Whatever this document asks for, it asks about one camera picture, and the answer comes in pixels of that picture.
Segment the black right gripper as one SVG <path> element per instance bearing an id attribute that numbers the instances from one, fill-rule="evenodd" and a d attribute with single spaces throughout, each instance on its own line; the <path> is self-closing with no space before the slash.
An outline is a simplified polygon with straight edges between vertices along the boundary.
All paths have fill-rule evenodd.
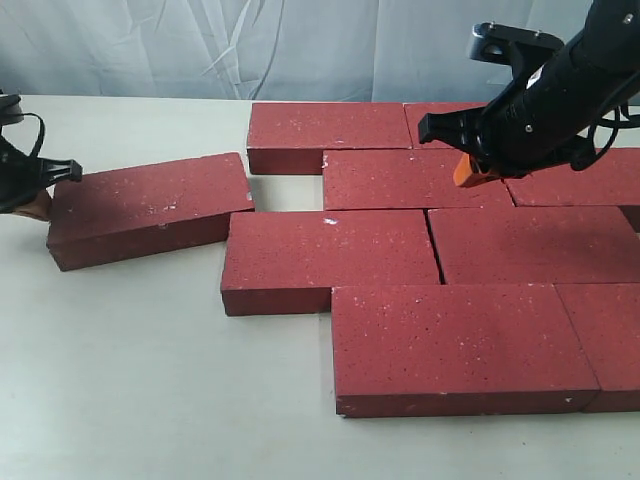
<path id="1" fill-rule="evenodd" d="M 628 106 L 638 91 L 638 30 L 582 30 L 526 84 L 511 80 L 486 106 L 426 114 L 419 141 L 464 152 L 453 171 L 458 188 L 565 164 L 584 170 L 606 152 L 594 145 L 598 128 L 638 127 Z"/>

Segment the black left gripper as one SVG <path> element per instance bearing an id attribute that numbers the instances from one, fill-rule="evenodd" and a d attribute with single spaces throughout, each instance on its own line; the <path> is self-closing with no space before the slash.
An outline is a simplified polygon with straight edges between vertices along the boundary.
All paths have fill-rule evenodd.
<path id="1" fill-rule="evenodd" d="M 75 160 L 30 156 L 1 138 L 2 213 L 49 222 L 52 198 L 46 189 L 81 179 L 82 166 Z"/>

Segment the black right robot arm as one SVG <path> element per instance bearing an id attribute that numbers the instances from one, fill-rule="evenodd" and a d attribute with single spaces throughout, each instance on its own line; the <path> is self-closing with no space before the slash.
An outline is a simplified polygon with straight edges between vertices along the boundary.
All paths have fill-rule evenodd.
<path id="1" fill-rule="evenodd" d="M 427 113 L 422 144 L 441 141 L 462 152 L 453 180 L 471 188 L 569 166 L 584 171 L 608 151 L 597 148 L 604 127 L 612 138 L 635 129 L 629 101 L 639 92 L 639 4 L 595 1 L 569 41 L 541 31 L 480 23 L 471 59 L 507 65 L 512 80 L 483 107 Z"/>

